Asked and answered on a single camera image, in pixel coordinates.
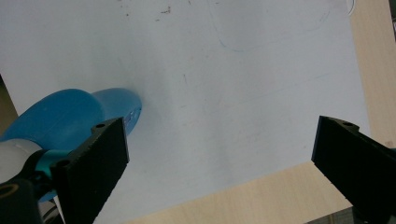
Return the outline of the white mat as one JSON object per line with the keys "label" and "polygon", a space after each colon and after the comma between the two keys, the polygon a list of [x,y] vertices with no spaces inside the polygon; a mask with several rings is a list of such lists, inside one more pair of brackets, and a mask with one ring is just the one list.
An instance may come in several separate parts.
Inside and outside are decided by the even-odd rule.
{"label": "white mat", "polygon": [[0,0],[19,112],[59,90],[135,91],[122,224],[308,161],[318,118],[368,124],[347,0]]}

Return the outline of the white rounded object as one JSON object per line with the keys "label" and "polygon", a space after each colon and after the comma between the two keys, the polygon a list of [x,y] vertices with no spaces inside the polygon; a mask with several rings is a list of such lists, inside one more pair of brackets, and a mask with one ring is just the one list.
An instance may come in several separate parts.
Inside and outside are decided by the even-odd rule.
{"label": "white rounded object", "polygon": [[17,175],[28,158],[40,149],[38,144],[24,139],[0,142],[0,184]]}

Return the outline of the blue plastic object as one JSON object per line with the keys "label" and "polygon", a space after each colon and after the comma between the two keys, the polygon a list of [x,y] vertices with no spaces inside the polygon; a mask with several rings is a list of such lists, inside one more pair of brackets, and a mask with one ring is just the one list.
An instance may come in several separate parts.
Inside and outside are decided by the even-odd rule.
{"label": "blue plastic object", "polygon": [[62,90],[35,103],[0,135],[0,142],[24,139],[41,147],[17,175],[0,184],[0,203],[38,203],[58,197],[50,166],[83,144],[92,127],[104,121],[123,119],[126,137],[141,110],[140,98],[121,88],[94,93]]}

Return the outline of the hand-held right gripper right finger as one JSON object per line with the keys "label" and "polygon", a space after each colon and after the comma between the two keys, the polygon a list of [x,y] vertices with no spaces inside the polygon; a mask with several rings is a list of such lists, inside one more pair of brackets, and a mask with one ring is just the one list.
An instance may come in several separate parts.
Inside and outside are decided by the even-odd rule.
{"label": "hand-held right gripper right finger", "polygon": [[369,224],[396,217],[396,148],[385,147],[360,127],[321,116],[311,161]]}

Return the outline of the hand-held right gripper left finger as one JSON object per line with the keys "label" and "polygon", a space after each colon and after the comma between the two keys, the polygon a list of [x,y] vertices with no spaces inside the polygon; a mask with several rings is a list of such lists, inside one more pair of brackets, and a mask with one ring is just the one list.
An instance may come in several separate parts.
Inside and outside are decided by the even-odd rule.
{"label": "hand-held right gripper left finger", "polygon": [[129,162],[123,119],[92,127],[92,135],[50,166],[65,224],[92,224]]}

